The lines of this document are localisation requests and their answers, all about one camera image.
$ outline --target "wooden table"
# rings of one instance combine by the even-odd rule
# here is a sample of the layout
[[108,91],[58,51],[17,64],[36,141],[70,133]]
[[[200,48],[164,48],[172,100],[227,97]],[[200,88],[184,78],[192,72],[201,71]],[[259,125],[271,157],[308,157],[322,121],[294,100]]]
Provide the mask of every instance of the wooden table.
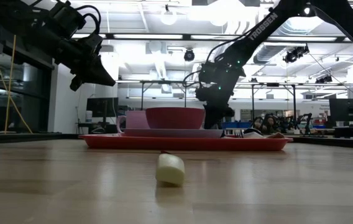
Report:
[[174,154],[183,188],[156,184],[158,151],[0,144],[0,223],[353,223],[353,149]]

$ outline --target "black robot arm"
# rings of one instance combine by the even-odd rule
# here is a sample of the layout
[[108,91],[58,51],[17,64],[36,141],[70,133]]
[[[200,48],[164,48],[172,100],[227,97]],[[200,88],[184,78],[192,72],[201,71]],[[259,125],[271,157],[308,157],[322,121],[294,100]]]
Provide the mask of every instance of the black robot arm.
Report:
[[[76,76],[70,88],[76,91],[83,83],[113,86],[116,82],[102,65],[99,50],[103,38],[99,35],[99,22],[93,14],[81,15],[70,2],[57,0],[51,10],[35,7],[42,0],[27,5],[20,0],[0,0],[0,25],[24,41],[39,48],[62,63]],[[85,25],[90,16],[96,30],[88,37],[72,40],[73,34]]]
[[348,0],[280,0],[278,5],[250,32],[236,40],[225,52],[206,62],[199,73],[202,83],[215,83],[210,87],[200,87],[196,97],[206,101],[205,128],[211,128],[230,111],[228,101],[239,77],[245,77],[243,66],[248,62],[256,48],[272,35],[291,17],[318,16],[325,22],[337,26],[353,42],[353,8]]

